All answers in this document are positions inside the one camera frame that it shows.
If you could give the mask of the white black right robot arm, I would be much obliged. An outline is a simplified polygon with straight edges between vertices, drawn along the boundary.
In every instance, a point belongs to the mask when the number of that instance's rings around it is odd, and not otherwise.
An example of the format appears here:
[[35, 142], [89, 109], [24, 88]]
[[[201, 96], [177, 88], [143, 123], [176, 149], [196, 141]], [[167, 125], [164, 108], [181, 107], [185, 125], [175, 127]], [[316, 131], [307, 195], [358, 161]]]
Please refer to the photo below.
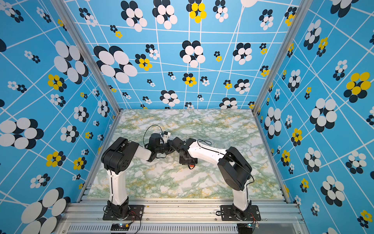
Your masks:
[[248, 195], [248, 185], [253, 176], [252, 167], [235, 148], [218, 149], [201, 143], [201, 140], [189, 138], [186, 141], [176, 137], [171, 141], [171, 147], [179, 153], [183, 165], [194, 169], [198, 160], [216, 165], [225, 183], [233, 190], [232, 209], [239, 220], [250, 217], [251, 199]]

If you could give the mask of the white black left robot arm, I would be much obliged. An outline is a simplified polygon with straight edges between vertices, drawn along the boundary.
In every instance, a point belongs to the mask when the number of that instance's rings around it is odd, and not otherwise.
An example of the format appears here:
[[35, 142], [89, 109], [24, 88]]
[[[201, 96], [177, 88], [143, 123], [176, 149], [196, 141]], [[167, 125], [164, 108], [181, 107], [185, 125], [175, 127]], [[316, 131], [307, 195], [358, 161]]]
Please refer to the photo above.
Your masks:
[[130, 206], [126, 190], [126, 170], [133, 158], [152, 162], [158, 154], [168, 155], [174, 151], [169, 137], [171, 133], [153, 133], [146, 146], [119, 137], [102, 155], [101, 162], [110, 182], [110, 197], [104, 208], [104, 220], [141, 220], [143, 206]]

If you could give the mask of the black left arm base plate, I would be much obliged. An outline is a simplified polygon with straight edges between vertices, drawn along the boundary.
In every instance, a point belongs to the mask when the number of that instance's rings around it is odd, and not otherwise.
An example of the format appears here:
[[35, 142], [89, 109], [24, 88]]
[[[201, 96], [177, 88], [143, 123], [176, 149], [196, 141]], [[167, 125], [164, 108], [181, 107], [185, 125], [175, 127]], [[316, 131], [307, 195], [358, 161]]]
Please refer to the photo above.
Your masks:
[[132, 221], [142, 220], [144, 214], [144, 205], [128, 205], [122, 206], [107, 204], [104, 207], [103, 220], [106, 221]]

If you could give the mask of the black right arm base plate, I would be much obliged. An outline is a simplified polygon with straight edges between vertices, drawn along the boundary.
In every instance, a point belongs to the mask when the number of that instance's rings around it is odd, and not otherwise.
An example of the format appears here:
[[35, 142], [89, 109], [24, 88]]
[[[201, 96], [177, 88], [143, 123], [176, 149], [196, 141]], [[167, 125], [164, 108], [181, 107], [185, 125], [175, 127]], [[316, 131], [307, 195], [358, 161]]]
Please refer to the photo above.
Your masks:
[[242, 211], [234, 205], [221, 205], [220, 210], [216, 212], [220, 214], [222, 221], [261, 221], [259, 207], [249, 205], [246, 210]]

